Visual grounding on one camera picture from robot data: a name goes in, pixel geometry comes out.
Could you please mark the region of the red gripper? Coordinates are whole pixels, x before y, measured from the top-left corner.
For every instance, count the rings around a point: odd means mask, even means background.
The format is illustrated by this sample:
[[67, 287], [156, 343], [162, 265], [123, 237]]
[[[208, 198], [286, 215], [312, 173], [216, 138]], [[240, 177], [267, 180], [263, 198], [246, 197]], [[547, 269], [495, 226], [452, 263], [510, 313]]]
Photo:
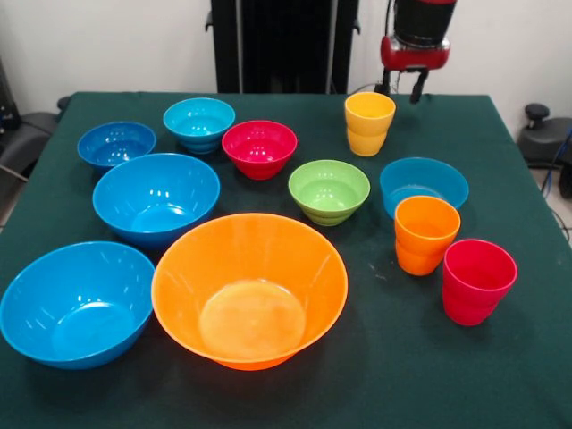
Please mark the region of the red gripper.
[[391, 93], [392, 71], [427, 69], [419, 72], [410, 94], [410, 103], [417, 104], [423, 94], [428, 70], [441, 69], [448, 62], [449, 56], [450, 42], [446, 38], [438, 46], [414, 47], [401, 43], [393, 35], [384, 36], [381, 42], [381, 60], [384, 67], [382, 92]]

